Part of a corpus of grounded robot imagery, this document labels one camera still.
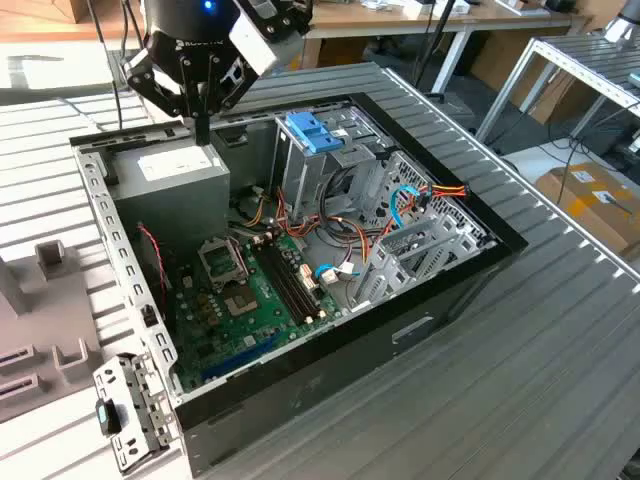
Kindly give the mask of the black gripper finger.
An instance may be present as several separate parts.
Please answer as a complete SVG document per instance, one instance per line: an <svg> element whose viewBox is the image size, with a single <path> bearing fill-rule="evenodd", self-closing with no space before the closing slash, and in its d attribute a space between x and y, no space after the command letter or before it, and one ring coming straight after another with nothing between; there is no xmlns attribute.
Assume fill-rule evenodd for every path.
<svg viewBox="0 0 640 480"><path fill-rule="evenodd" d="M235 106L258 78L240 54L231 62L224 62L219 56L211 54L207 74L201 117L201 145L210 143L210 118Z"/></svg>
<svg viewBox="0 0 640 480"><path fill-rule="evenodd" d="M181 116L197 145L203 145L203 104L197 84L188 79L188 70L182 70L180 92L158 82L154 64L146 49L121 63L126 84L145 100L170 117Z"/></svg>

